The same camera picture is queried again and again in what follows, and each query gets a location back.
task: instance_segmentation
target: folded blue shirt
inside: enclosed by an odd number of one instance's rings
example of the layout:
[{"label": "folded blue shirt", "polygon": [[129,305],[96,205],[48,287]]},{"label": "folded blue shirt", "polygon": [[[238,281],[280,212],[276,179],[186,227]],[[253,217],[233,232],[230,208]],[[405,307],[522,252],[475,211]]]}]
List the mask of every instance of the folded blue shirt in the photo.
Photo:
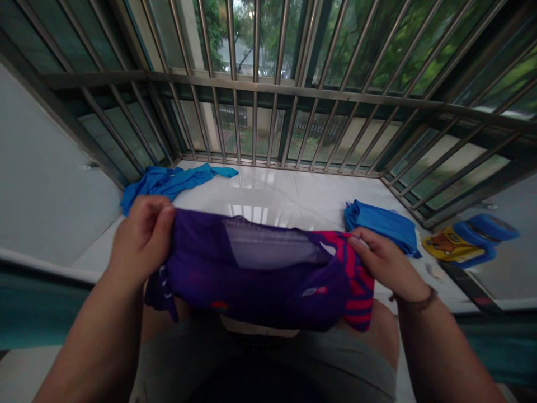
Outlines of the folded blue shirt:
[{"label": "folded blue shirt", "polygon": [[352,204],[347,203],[344,214],[349,231],[357,227],[368,228],[391,239],[405,255],[422,257],[418,251],[416,226],[408,218],[358,200]]},{"label": "folded blue shirt", "polygon": [[188,171],[179,167],[174,169],[147,167],[139,182],[126,187],[120,206],[123,208],[123,215],[127,216],[138,195],[164,195],[173,201],[183,190],[195,188],[210,181],[216,175],[233,177],[238,173],[233,168],[217,168],[209,164],[203,164]]}]

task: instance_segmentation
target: purple jersey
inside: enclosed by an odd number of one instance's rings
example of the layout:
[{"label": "purple jersey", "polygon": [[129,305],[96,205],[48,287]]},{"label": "purple jersey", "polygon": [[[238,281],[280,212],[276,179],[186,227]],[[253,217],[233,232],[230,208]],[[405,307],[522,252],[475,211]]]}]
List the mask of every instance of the purple jersey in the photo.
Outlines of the purple jersey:
[{"label": "purple jersey", "polygon": [[145,303],[190,306],[279,329],[327,331],[345,318],[369,328],[374,280],[337,231],[254,224],[177,209],[171,252],[148,281]]}]

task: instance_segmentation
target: metal security grille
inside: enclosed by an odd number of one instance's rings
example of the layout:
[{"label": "metal security grille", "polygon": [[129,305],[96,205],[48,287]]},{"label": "metal security grille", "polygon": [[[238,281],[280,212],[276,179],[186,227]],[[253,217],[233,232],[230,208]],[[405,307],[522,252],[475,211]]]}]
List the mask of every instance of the metal security grille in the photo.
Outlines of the metal security grille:
[{"label": "metal security grille", "polygon": [[531,0],[0,4],[3,62],[120,186],[179,158],[367,176],[431,228],[536,170]]}]

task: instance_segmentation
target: blue lid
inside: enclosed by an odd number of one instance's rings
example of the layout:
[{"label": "blue lid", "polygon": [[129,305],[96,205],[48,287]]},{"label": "blue lid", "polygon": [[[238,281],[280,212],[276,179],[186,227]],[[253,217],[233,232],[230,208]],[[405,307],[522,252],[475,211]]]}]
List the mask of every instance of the blue lid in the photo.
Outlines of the blue lid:
[{"label": "blue lid", "polygon": [[490,214],[474,215],[468,221],[479,232],[499,241],[508,241],[520,236],[516,228]]}]

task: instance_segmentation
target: knee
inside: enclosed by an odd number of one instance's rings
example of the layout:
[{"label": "knee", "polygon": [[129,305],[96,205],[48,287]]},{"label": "knee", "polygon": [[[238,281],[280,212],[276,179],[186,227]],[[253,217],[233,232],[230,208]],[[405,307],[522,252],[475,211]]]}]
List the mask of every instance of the knee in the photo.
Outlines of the knee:
[{"label": "knee", "polygon": [[397,319],[383,303],[373,300],[371,322],[383,334],[394,349],[399,349],[399,327]]}]

